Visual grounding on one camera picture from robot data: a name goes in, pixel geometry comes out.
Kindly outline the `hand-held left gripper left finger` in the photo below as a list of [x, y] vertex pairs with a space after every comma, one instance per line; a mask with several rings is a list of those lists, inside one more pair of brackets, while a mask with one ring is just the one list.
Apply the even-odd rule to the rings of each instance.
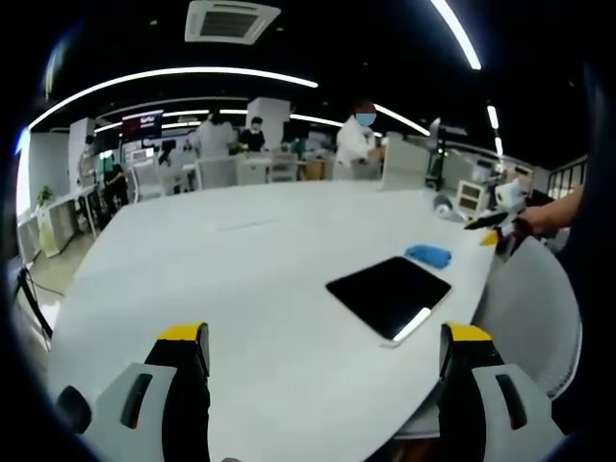
[[179, 324], [159, 334], [95, 401], [101, 461], [209, 461], [209, 330]]

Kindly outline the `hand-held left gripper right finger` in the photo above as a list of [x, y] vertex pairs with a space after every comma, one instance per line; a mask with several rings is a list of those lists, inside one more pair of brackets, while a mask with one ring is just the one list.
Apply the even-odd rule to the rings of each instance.
[[441, 328], [439, 429], [443, 439], [561, 439], [548, 396], [506, 363], [481, 328]]

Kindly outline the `person's right hand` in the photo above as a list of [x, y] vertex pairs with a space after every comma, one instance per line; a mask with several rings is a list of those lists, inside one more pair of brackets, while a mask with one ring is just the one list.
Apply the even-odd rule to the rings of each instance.
[[498, 230], [497, 254], [508, 259], [528, 237], [533, 235], [531, 225], [521, 217], [507, 219]]

